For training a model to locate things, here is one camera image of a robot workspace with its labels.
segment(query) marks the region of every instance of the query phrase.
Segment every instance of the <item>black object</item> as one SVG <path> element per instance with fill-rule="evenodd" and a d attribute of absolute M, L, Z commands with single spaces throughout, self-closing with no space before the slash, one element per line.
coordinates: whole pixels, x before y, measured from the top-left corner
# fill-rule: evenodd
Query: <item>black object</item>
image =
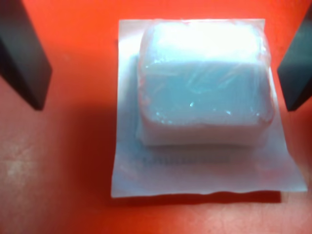
<path fill-rule="evenodd" d="M 41 110 L 51 73 L 21 0 L 0 0 L 0 74 L 30 105 Z"/>
<path fill-rule="evenodd" d="M 312 95 L 312 5 L 277 69 L 288 111 Z"/>

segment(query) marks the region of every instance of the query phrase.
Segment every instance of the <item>clear plastic film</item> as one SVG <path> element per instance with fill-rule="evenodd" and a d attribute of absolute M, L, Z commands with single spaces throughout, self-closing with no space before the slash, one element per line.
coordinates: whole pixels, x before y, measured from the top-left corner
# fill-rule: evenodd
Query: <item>clear plastic film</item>
<path fill-rule="evenodd" d="M 154 21 L 140 46 L 137 137 L 145 145 L 261 144 L 274 116 L 270 62 L 257 21 Z"/>

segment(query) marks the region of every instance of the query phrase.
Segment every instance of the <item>plastic wrap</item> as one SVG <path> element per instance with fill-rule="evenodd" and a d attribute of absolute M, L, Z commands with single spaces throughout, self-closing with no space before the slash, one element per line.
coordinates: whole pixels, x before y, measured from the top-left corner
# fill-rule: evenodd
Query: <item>plastic wrap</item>
<path fill-rule="evenodd" d="M 257 145 L 274 116 L 261 24 L 154 21 L 138 62 L 145 145 Z"/>
<path fill-rule="evenodd" d="M 262 19 L 249 22 L 264 24 Z M 275 115 L 261 146 L 145 146 L 136 138 L 139 104 L 137 64 L 143 32 L 152 20 L 122 20 L 118 43 L 117 141 L 112 197 L 210 194 L 220 191 L 306 191 L 288 153 L 272 73 Z"/>

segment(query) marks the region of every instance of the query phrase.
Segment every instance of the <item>white block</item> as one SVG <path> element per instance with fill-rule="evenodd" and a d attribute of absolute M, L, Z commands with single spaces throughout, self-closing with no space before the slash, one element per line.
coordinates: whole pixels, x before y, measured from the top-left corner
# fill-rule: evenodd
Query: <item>white block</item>
<path fill-rule="evenodd" d="M 274 108 L 261 28 L 239 21 L 159 21 L 138 62 L 137 137 L 145 145 L 255 145 Z"/>

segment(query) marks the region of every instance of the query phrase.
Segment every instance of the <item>orange-red table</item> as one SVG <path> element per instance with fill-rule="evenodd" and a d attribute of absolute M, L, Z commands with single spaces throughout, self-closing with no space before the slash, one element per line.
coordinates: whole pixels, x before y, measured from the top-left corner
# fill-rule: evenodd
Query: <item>orange-red table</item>
<path fill-rule="evenodd" d="M 276 69 L 311 0 L 24 0 L 53 66 L 45 110 L 0 79 L 0 234 L 310 234 L 312 100 Z M 308 193 L 110 199 L 119 19 L 265 18 L 288 148 Z"/>

